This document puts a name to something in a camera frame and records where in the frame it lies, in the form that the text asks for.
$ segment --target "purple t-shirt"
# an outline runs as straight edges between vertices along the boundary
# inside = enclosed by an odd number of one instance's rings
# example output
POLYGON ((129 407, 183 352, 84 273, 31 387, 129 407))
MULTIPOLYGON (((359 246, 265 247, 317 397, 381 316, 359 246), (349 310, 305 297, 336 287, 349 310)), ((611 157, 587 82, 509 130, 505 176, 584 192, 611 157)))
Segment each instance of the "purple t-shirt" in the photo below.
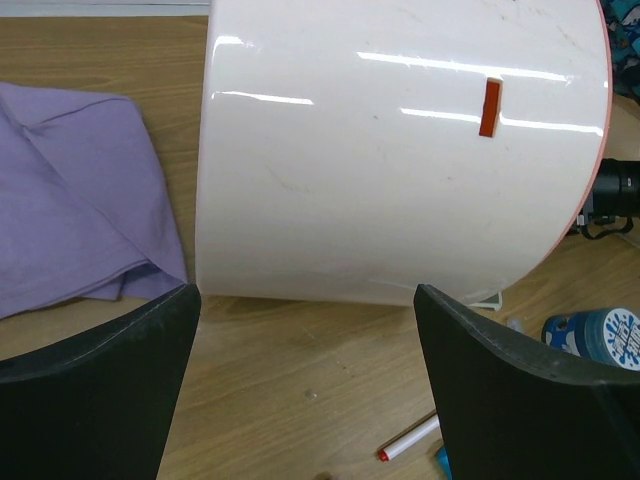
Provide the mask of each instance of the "purple t-shirt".
POLYGON ((186 282, 164 176, 136 105, 0 83, 0 318, 186 282))

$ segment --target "lampshade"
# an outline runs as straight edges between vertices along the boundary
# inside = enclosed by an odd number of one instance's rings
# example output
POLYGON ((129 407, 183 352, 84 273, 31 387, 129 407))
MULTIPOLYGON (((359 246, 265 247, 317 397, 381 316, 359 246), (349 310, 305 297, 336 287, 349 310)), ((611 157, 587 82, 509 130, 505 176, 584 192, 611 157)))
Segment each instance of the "lampshade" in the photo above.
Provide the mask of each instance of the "lampshade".
POLYGON ((463 303, 575 219, 611 106, 597 1, 212 2, 203 293, 463 303))

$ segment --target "blue jar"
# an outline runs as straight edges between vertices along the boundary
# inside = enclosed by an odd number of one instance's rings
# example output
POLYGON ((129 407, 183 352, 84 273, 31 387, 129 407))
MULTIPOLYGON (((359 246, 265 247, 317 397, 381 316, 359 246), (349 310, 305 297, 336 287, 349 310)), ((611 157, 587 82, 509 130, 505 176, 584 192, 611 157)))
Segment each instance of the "blue jar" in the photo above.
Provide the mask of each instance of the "blue jar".
POLYGON ((542 328, 542 341, 580 357, 640 371, 640 320, 625 308, 553 316, 542 328))

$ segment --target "table surface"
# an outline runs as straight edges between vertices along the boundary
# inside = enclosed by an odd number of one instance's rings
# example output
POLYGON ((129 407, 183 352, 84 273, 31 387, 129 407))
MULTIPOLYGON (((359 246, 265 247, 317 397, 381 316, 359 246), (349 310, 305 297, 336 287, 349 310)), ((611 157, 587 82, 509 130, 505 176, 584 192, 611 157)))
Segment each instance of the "table surface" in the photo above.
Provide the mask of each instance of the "table surface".
MULTIPOLYGON (((206 19, 0 19, 0 81, 129 95, 165 170, 193 272, 206 19)), ((504 292, 499 322, 538 337, 552 314, 640 311, 640 254, 619 238, 565 239, 504 292)), ((142 301, 76 300, 0 321, 0 358, 105 322, 142 301)), ((411 309, 208 298, 159 478, 440 479, 433 439, 376 450, 434 410, 411 309)))

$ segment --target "printed label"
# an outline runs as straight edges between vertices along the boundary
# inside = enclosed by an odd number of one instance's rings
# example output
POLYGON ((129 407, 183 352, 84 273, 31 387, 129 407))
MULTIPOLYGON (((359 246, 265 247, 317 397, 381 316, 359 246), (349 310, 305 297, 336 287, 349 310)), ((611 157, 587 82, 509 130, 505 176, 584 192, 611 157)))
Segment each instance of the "printed label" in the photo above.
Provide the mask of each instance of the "printed label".
POLYGON ((640 371, 640 322, 624 308, 611 310, 604 320, 602 335, 615 362, 628 370, 640 371))

